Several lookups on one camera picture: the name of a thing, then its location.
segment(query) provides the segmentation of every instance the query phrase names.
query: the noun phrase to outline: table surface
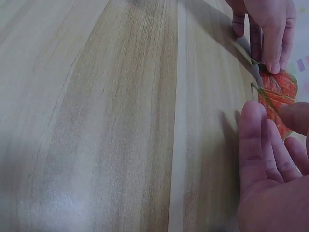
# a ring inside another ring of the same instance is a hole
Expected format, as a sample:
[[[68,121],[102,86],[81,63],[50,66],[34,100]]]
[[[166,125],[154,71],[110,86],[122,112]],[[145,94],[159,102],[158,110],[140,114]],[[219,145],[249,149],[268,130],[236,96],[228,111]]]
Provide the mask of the table surface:
[[[0,231],[229,226],[254,80],[230,17],[223,0],[0,0]]]

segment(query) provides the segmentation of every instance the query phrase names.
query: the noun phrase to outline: light wood surface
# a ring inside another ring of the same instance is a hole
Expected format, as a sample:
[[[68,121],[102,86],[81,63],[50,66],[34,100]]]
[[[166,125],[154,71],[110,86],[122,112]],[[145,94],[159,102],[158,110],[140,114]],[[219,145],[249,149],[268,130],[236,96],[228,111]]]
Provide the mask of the light wood surface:
[[[253,77],[230,15],[0,0],[0,231],[232,230]]]

